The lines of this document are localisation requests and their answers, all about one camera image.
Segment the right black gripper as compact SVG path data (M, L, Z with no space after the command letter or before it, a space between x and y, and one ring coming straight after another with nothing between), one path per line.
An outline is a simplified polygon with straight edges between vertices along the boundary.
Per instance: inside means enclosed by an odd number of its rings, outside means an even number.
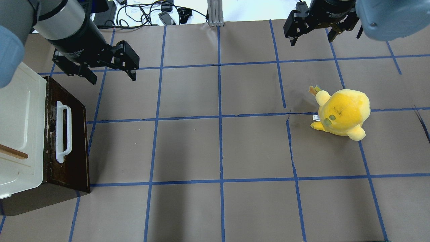
M299 1L284 24L284 36L295 46L301 35L331 27L328 42L332 43L339 34L350 32L358 23L355 4L355 0L312 0L309 8L306 2Z

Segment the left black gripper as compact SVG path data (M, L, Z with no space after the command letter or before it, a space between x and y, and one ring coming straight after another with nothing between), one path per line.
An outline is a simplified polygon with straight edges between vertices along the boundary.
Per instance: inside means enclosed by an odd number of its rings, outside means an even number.
M48 39L48 42L63 54L63 57L53 57L53 61L68 76L78 75L95 85L97 76L89 69L91 66L122 70L132 81L137 79L138 54L125 40L116 46L109 45L89 17L84 18L80 28L71 36Z

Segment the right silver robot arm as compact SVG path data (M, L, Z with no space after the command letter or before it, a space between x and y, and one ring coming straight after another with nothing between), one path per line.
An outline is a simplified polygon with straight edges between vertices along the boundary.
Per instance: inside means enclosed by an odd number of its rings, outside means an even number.
M140 58L124 40L109 45L99 28L89 17L83 0L62 0L48 15L39 20L54 18L54 23L66 24L61 37L49 37L55 46L52 60L66 75L79 75L91 84L97 77L90 71L94 67L110 67L125 71L132 81ZM394 40L412 35L429 25L428 0L313 0L310 5L300 0L284 24L284 36L295 46L301 35L315 29L330 27L327 35L332 42L344 31L351 31L361 21L357 38L365 33L379 41Z

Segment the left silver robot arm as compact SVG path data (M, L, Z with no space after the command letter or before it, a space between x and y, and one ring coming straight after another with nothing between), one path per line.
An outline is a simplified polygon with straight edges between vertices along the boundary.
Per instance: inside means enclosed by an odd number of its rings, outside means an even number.
M77 0L2 0L0 29L1 88L12 81L33 30L55 47L52 60L68 76L96 84L91 69L108 67L137 79L138 54L127 41L108 44Z

